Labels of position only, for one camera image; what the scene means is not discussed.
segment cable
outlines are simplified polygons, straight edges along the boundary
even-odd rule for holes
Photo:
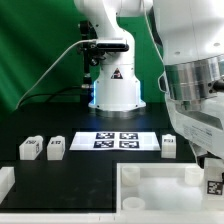
[[[82,40],[78,41],[75,44],[71,45],[67,50],[62,53],[62,55],[51,65],[51,67],[37,80],[37,82],[20,98],[19,102],[16,105],[16,109],[18,109],[19,105],[21,104],[21,101],[45,78],[45,76],[58,64],[58,62],[76,45],[82,44],[82,43],[91,43],[96,41],[95,39],[93,40]]]
[[[21,107],[21,105],[25,102],[25,101],[27,101],[27,100],[29,100],[29,99],[31,99],[31,98],[34,98],[34,97],[38,97],[38,96],[52,96],[52,95],[54,95],[54,97],[55,96],[76,96],[76,95],[79,95],[79,94],[71,94],[71,93],[58,93],[57,95],[55,95],[55,93],[39,93],[39,94],[34,94],[34,95],[30,95],[30,96],[28,96],[28,97],[26,97],[26,98],[24,98],[21,102],[20,102],[20,104],[18,105],[18,108],[20,108]]]
[[[82,89],[81,86],[70,86],[70,87],[66,87],[64,89],[61,89],[59,91],[57,91],[56,93],[52,94],[46,101],[45,103],[50,102],[54,97],[56,97],[57,95],[59,95],[60,93],[72,90],[72,89]]]
[[[144,10],[144,17],[145,17],[145,22],[146,22],[146,25],[147,25],[147,28],[148,28],[148,31],[149,31],[149,35],[150,35],[150,37],[151,37],[151,39],[152,39],[152,41],[153,41],[154,47],[155,47],[155,49],[156,49],[157,55],[159,56],[159,59],[160,59],[160,61],[161,61],[162,64],[163,64],[163,58],[162,58],[161,55],[160,55],[159,49],[158,49],[158,47],[157,47],[157,45],[156,45],[156,42],[155,42],[155,40],[154,40],[154,37],[153,37],[153,35],[152,35],[152,31],[151,31],[151,28],[150,28],[150,25],[149,25],[149,21],[148,21],[148,18],[147,18],[147,12],[146,12],[145,2],[144,2],[144,1],[145,1],[145,0],[142,0],[143,10]]]

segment white platform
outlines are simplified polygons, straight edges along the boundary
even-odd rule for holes
[[[15,184],[14,167],[0,169],[0,204]]]
[[[117,165],[117,212],[114,214],[0,214],[0,224],[223,224],[224,208],[203,207],[203,187],[184,182],[187,166],[192,164],[134,164],[141,168],[138,186],[127,187],[121,182]],[[122,200],[140,197],[146,202],[143,211],[124,211]]]

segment printed label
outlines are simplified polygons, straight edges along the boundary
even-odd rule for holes
[[[61,144],[61,141],[52,141],[51,144],[52,144],[52,145],[54,145],[54,144],[56,144],[56,145],[60,145],[60,144]]]
[[[208,181],[207,194],[222,195],[223,183],[217,181]]]
[[[212,148],[212,131],[210,129],[187,125],[183,125],[183,127],[184,135],[190,141],[205,149]]]
[[[33,145],[35,143],[36,143],[36,141],[34,141],[34,140],[29,140],[29,141],[26,142],[26,144],[29,144],[29,145]]]
[[[173,139],[164,139],[164,142],[173,143]]]
[[[117,68],[114,74],[111,76],[111,79],[123,79],[120,70]]]
[[[137,133],[120,133],[120,139],[138,139]]]
[[[105,149],[105,148],[113,148],[114,147],[114,141],[96,141],[94,143],[94,147],[96,149]]]
[[[38,153],[40,151],[40,146],[39,143],[36,145],[36,153]]]
[[[96,139],[114,139],[115,133],[97,133]]]
[[[138,141],[120,141],[120,148],[129,148],[129,149],[138,149],[139,142]]]

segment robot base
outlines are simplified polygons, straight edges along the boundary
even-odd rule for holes
[[[95,114],[101,117],[106,118],[130,118],[134,117],[136,115],[142,115],[145,113],[145,107],[139,107],[134,110],[129,111],[106,111],[106,110],[100,110],[98,108],[91,108],[89,107],[89,112],[91,114]]]

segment black cable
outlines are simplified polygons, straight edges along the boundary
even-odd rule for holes
[[[46,101],[45,103],[48,103],[50,102],[54,97],[56,97],[57,95],[59,95],[60,93],[63,93],[63,92],[66,92],[66,91],[69,91],[69,90],[73,90],[73,89],[82,89],[80,86],[70,86],[70,87],[66,87],[64,89],[61,89],[57,92],[55,92],[54,94],[52,94]]]
[[[36,88],[36,86],[49,74],[49,72],[61,61],[61,59],[71,50],[73,49],[75,46],[77,46],[78,44],[81,43],[91,43],[91,42],[95,42],[96,40],[82,40],[82,41],[78,41],[75,44],[72,44],[67,50],[64,51],[64,53],[51,65],[51,67],[37,80],[37,82],[26,92],[24,93],[24,95],[21,97],[21,99],[19,100],[19,102],[16,105],[16,109],[19,107],[20,102],[34,89]]]
[[[27,101],[27,100],[29,100],[29,99],[31,99],[31,98],[38,97],[38,96],[52,96],[52,95],[54,95],[54,97],[56,96],[55,93],[40,93],[40,94],[30,95],[30,96],[24,98],[24,99],[20,102],[20,104],[18,105],[18,108],[21,107],[21,105],[22,105],[25,101]],[[73,93],[73,94],[71,94],[71,93],[59,93],[59,94],[57,94],[57,96],[76,96],[76,95],[80,95],[80,94],[74,94],[74,93]]]

